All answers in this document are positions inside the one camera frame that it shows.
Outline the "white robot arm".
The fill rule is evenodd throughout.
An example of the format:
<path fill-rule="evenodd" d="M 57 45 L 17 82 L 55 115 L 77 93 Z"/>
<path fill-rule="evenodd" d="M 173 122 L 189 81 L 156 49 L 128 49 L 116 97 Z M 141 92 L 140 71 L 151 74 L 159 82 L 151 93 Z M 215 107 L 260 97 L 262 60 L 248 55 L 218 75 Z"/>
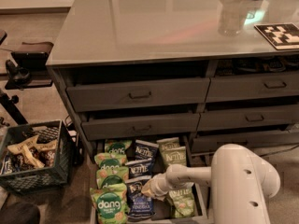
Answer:
<path fill-rule="evenodd" d="M 221 146 L 208 167 L 171 164 L 151 178 L 142 193 L 162 199 L 171 190 L 194 184 L 211 188 L 215 224 L 271 224 L 265 200 L 277 195 L 280 176 L 271 163 L 246 147 Z"/>

